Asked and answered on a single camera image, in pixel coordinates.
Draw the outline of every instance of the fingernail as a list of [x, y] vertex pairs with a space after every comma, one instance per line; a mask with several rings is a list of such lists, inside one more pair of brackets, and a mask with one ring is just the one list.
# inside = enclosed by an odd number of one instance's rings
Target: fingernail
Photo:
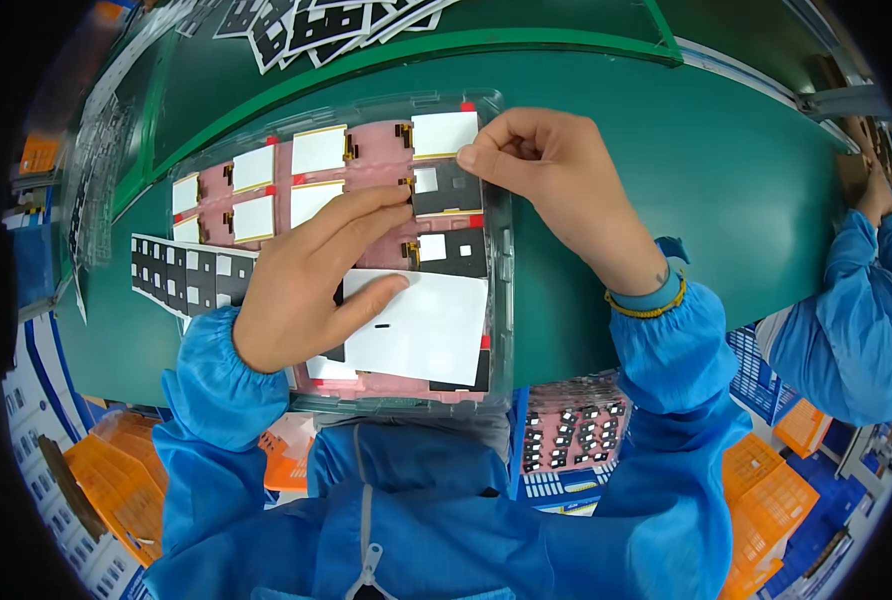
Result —
[[410, 280], [403, 275], [399, 275], [396, 277], [396, 284], [393, 286], [396, 288], [396, 293], [399, 294], [406, 288], [410, 287]]
[[478, 154], [479, 151], [480, 149], [476, 146], [467, 144], [459, 149], [459, 153], [455, 156], [455, 161], [463, 169], [471, 169], [476, 162], [476, 154]]

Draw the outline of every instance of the clear plastic tray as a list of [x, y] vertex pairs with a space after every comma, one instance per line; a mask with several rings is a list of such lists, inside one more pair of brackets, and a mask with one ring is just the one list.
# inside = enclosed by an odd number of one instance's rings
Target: clear plastic tray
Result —
[[[198, 173], [200, 199], [195, 208], [180, 215], [166, 214], [169, 222], [197, 216], [203, 243], [212, 246], [260, 250], [261, 241], [234, 243], [232, 227], [224, 221], [232, 206], [254, 198], [274, 196], [275, 233], [290, 229], [291, 186], [344, 180], [345, 191], [382, 184], [395, 185], [413, 175], [414, 167], [441, 165], [459, 169], [452, 158], [414, 160], [412, 148], [404, 149], [393, 134], [396, 124], [409, 124], [419, 114], [454, 113], [474, 109], [480, 126], [500, 114], [502, 97], [491, 89], [460, 92], [418, 92], [381, 96], [342, 107], [325, 107], [267, 124], [261, 130], [223, 140], [178, 163], [169, 173], [172, 182]], [[292, 175], [294, 134], [337, 125], [360, 146], [358, 158], [346, 166], [319, 171], [296, 180]], [[274, 145], [273, 181], [269, 186], [232, 193], [231, 175], [226, 169], [244, 153]], [[400, 254], [401, 243], [416, 241], [416, 234], [456, 231], [478, 227], [485, 238], [489, 299], [483, 325], [483, 347], [489, 350], [488, 391], [431, 391], [423, 380], [363, 373], [356, 381], [309, 378], [305, 364], [293, 368], [297, 390], [291, 409], [347, 414], [409, 415], [449, 417], [506, 413], [512, 404], [512, 300], [513, 239], [512, 197], [509, 191], [473, 177], [482, 197], [480, 219], [469, 214], [441, 214], [419, 217], [386, 234], [356, 262], [360, 268], [407, 269], [409, 258]]]

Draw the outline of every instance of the hand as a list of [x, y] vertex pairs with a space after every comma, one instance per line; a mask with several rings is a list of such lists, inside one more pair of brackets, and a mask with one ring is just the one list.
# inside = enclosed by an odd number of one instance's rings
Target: hand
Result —
[[409, 287], [392, 274], [346, 298], [333, 294], [367, 246], [413, 217], [409, 186], [337, 196], [296, 229], [262, 246], [233, 324], [233, 345], [254, 371], [274, 373], [342, 344]]
[[644, 296], [666, 282], [666, 257], [630, 205], [591, 119], [512, 108], [460, 149], [456, 162], [529, 200], [610, 290]]
[[866, 191], [856, 204], [865, 218], [874, 228], [878, 228], [883, 217], [892, 212], [892, 187], [883, 173], [883, 166], [876, 160], [872, 163], [869, 179], [866, 181]]

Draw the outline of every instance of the black and white sticker sheet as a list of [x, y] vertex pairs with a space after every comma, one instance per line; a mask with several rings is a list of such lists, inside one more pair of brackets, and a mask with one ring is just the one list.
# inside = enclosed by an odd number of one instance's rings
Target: black and white sticker sheet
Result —
[[[302, 54], [316, 68], [400, 32], [428, 32], [442, 10], [459, 0], [231, 0], [212, 36], [247, 38], [260, 73], [285, 69]], [[191, 36], [220, 0], [199, 0], [201, 11], [180, 24]]]
[[259, 252], [132, 235], [132, 288], [181, 318], [239, 306]]

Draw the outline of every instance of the stack of sticker sheets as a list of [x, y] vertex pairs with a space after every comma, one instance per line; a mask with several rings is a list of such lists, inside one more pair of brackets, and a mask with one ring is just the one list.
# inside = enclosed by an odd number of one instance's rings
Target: stack of sticker sheets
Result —
[[[221, 0], [199, 0], [177, 31], [191, 36]], [[400, 32], [431, 31], [459, 0], [231, 0], [214, 39], [246, 38], [260, 73], [288, 67], [303, 54], [319, 68]]]

